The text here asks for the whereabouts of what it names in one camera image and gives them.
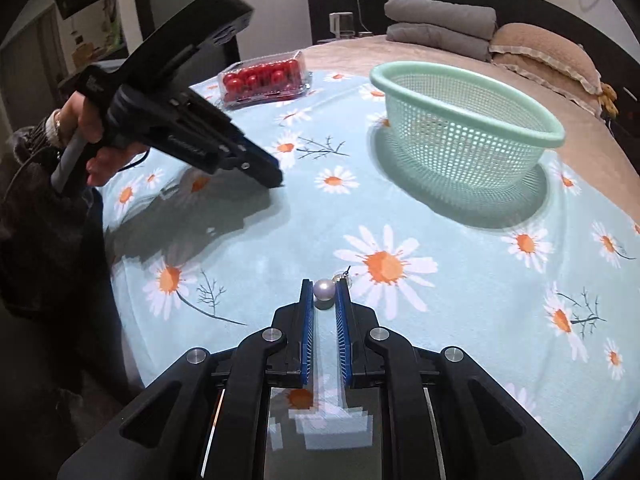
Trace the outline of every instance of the green plastic basket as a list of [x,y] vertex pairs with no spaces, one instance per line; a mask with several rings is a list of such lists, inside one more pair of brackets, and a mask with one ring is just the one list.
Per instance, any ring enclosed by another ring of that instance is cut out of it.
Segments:
[[410,163],[456,189],[495,191],[521,181],[564,128],[536,100],[461,68],[397,61],[375,67],[396,144]]

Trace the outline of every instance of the door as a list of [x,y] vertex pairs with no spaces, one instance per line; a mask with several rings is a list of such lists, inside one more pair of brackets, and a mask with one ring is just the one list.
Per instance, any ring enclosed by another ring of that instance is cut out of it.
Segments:
[[38,124],[60,108],[58,81],[65,77],[52,6],[0,51],[0,87],[11,128]]

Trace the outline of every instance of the bracelet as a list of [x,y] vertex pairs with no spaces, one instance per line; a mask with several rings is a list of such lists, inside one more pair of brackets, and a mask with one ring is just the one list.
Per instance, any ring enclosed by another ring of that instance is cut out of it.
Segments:
[[49,144],[62,150],[65,144],[60,137],[60,110],[53,111],[49,119],[47,119],[45,130]]

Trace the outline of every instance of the light blue sheet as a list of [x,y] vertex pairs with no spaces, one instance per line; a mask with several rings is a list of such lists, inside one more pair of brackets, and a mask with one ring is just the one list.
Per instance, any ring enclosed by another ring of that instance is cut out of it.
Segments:
[[[219,96],[215,80],[194,88]],[[640,228],[555,152],[532,218],[453,221],[386,170],[384,98],[367,79],[317,72],[313,89],[231,114],[280,159],[279,189],[155,150],[103,188],[114,296],[143,382],[194,346],[238,345],[297,300],[303,278],[351,266],[352,298],[381,325],[465,349],[592,478],[640,408]],[[313,394],[273,392],[265,478],[379,478],[376,394],[341,389],[333,309],[316,310],[314,341]]]

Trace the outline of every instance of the beige pillow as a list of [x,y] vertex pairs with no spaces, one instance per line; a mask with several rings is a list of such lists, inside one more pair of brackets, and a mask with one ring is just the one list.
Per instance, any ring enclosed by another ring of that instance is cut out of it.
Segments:
[[527,79],[558,92],[580,108],[600,118],[602,108],[598,96],[589,94],[578,81],[558,72],[555,68],[518,54],[494,54],[492,63],[513,70]]
[[507,23],[494,34],[489,52],[532,57],[579,81],[589,93],[602,93],[600,74],[580,46],[567,38],[527,23]]

